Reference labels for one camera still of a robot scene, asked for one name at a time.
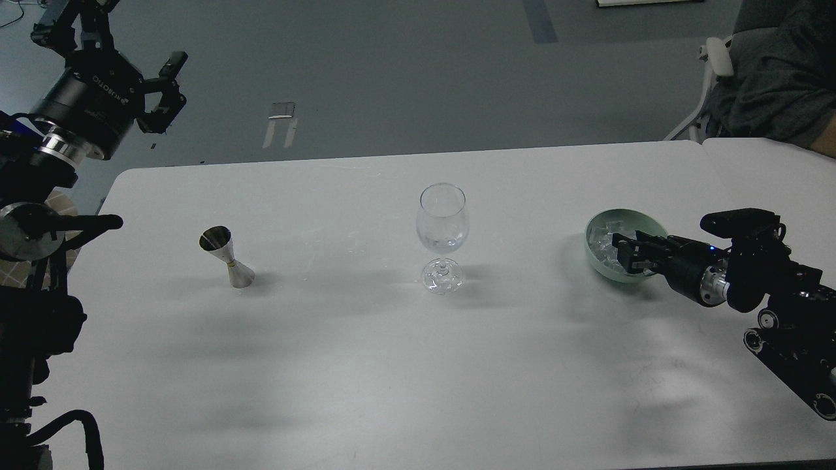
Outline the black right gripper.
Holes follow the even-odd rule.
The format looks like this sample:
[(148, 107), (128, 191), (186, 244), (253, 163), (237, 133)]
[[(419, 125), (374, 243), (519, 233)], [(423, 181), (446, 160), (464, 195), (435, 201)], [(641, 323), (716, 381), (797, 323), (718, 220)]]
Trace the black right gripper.
[(636, 231), (635, 238), (614, 233), (616, 262), (629, 279), (663, 275), (671, 289), (704, 307), (725, 303), (728, 296), (728, 253), (682, 237)]

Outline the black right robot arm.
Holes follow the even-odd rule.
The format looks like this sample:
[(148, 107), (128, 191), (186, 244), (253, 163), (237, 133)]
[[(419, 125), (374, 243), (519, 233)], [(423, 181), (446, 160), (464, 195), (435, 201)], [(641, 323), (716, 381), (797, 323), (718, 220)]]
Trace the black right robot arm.
[(628, 274), (664, 276), (672, 290), (700, 306), (758, 310), (758, 325), (743, 334), (747, 350), (818, 416), (834, 420), (835, 294), (821, 282), (822, 271), (791, 259), (786, 227), (774, 212), (713, 212), (699, 225), (730, 246), (618, 233), (612, 237), (616, 259)]

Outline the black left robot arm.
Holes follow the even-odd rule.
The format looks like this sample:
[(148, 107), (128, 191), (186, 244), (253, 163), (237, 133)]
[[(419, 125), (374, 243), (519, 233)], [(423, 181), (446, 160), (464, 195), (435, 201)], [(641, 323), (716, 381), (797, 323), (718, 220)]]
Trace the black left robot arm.
[(156, 77), (143, 77), (114, 45), (108, 15), (116, 4), (51, 1), (31, 39), (65, 69), (31, 111), (2, 115), (2, 259), (30, 267), (22, 287), (3, 286), (1, 295), (3, 469), (50, 469), (48, 440), (75, 422), (88, 467), (105, 466), (89, 411), (68, 411), (39, 430), (29, 419), (45, 404), (32, 389), (50, 375), (48, 361), (74, 350), (87, 319), (69, 294), (68, 253), (123, 226), (116, 215), (62, 215), (48, 196), (74, 187), (82, 161), (111, 159), (133, 125), (164, 134), (186, 104), (176, 78), (187, 53), (173, 52)]

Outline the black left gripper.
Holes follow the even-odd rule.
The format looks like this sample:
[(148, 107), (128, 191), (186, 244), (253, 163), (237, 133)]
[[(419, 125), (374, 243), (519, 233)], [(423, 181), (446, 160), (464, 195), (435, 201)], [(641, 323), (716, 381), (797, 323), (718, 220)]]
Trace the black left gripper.
[[(135, 119), (144, 133), (165, 134), (186, 104), (176, 78), (188, 54), (173, 51), (158, 77), (141, 82), (140, 71), (117, 51), (110, 32), (108, 15), (118, 4), (51, 1), (31, 32), (33, 44), (65, 60), (63, 74), (30, 112), (36, 128), (69, 131), (95, 146), (93, 158), (104, 161)], [(158, 104), (143, 111), (143, 96), (154, 93)]]

